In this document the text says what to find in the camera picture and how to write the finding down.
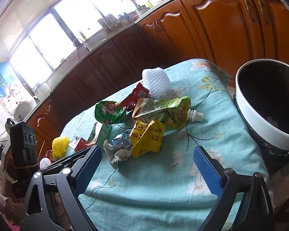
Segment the person's left hand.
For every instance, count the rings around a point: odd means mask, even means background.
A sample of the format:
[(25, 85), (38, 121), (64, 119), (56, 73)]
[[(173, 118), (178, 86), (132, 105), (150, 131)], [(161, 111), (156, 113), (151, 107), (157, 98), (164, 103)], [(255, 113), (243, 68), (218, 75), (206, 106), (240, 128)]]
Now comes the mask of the person's left hand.
[(54, 193), (54, 200), (56, 205), (56, 211), (59, 216), (60, 226), (63, 227), (65, 230), (70, 230), (71, 223), (63, 207), (59, 193)]

